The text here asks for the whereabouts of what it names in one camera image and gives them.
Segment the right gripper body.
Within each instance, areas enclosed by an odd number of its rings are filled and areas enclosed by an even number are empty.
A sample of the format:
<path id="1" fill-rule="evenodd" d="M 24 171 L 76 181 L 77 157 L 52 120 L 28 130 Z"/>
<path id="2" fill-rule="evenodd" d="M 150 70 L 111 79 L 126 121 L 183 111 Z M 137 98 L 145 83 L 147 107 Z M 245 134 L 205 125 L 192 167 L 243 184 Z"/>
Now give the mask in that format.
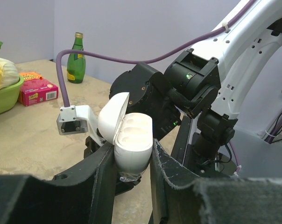
<path id="1" fill-rule="evenodd" d="M 148 108 L 144 109 L 139 104 L 128 105 L 126 113 L 139 112 L 144 113 L 153 120 L 153 137 L 158 140 L 163 139 L 170 131 L 176 126 L 181 124 L 180 112 L 171 103 L 165 103 L 164 106 L 158 106 L 156 109 Z M 138 178 L 133 182 L 122 182 L 119 180 L 120 176 L 117 176 L 115 195 L 118 196 L 127 191 L 132 190 L 136 185 L 141 182 L 141 178 Z"/>

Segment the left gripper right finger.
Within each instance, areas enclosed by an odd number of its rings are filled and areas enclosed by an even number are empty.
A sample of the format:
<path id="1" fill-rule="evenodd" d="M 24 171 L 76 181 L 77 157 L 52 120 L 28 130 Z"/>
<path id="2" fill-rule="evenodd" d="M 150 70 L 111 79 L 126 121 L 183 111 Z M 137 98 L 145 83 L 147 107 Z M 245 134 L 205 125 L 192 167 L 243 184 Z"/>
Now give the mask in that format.
<path id="1" fill-rule="evenodd" d="M 158 140 L 150 178 L 153 224 L 282 224 L 282 178 L 202 178 Z"/>

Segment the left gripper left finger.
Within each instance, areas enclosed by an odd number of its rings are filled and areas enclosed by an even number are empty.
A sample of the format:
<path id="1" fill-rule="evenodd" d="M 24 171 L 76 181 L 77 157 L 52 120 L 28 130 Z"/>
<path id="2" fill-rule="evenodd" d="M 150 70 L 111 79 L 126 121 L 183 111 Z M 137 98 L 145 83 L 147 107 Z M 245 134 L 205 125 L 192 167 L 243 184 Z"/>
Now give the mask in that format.
<path id="1" fill-rule="evenodd" d="M 51 181 L 0 175 L 0 224 L 109 224 L 116 176 L 110 143 Z"/>

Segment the white earbud charging case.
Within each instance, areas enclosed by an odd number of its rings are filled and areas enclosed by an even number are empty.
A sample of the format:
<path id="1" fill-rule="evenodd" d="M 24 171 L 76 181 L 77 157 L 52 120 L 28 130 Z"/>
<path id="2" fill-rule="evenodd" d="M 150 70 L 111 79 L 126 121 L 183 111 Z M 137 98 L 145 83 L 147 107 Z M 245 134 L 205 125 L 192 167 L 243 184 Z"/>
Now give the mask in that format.
<path id="1" fill-rule="evenodd" d="M 98 130 L 114 146 L 121 172 L 138 175 L 148 166 L 153 147 L 152 118 L 144 113 L 126 113 L 129 93 L 114 95 L 98 115 Z"/>

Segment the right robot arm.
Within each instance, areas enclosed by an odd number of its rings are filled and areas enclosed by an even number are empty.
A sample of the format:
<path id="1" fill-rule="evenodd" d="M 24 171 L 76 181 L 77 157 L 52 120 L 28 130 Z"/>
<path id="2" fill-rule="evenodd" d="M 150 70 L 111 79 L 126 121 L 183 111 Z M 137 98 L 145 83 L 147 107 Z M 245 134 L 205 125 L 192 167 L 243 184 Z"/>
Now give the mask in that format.
<path id="1" fill-rule="evenodd" d="M 206 177 L 220 176 L 218 150 L 234 136 L 244 98 L 282 45 L 282 0 L 243 0 L 227 19 L 195 40 L 164 73 L 138 63 L 115 79 L 109 94 L 129 92 L 127 112 L 150 116 L 158 140 L 181 124 L 179 110 L 196 119 L 200 133 L 184 164 Z"/>

